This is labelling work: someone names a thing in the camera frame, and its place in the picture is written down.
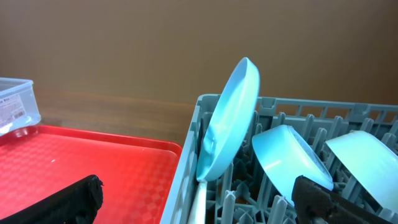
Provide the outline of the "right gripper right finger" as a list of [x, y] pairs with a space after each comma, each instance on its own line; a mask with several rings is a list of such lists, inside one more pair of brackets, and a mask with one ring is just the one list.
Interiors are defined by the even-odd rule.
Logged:
[[300, 224], [326, 222], [331, 224], [388, 224], [338, 194], [301, 175], [292, 191], [295, 212]]

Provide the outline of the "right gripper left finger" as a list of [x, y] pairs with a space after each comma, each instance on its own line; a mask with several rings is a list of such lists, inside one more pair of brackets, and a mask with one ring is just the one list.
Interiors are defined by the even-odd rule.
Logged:
[[103, 182], [97, 175], [89, 175], [1, 219], [1, 224], [93, 224], [102, 205]]

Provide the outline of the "light blue bowl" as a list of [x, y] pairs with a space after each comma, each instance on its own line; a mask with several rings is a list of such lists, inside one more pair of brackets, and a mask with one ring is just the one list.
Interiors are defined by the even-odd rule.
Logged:
[[282, 124], [256, 134], [252, 146], [266, 176], [291, 206], [295, 180], [301, 175], [333, 190], [328, 169], [292, 126]]

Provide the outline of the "green bowl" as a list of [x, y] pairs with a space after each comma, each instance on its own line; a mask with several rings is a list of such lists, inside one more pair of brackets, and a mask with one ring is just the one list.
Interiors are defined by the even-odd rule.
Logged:
[[326, 141], [333, 154], [384, 208], [397, 211], [397, 155], [365, 131]]

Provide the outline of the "white plastic spoon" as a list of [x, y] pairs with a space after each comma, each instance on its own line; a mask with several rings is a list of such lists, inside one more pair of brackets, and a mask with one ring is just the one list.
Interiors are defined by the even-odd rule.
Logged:
[[205, 224], [206, 216], [206, 181], [198, 183], [197, 191], [188, 217], [188, 224]]

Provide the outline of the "light blue plate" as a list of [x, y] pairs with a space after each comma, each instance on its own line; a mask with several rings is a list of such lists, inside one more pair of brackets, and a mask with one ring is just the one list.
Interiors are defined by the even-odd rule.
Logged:
[[258, 68], [242, 58], [211, 116], [198, 157], [197, 181], [216, 180], [232, 163], [250, 127], [259, 89]]

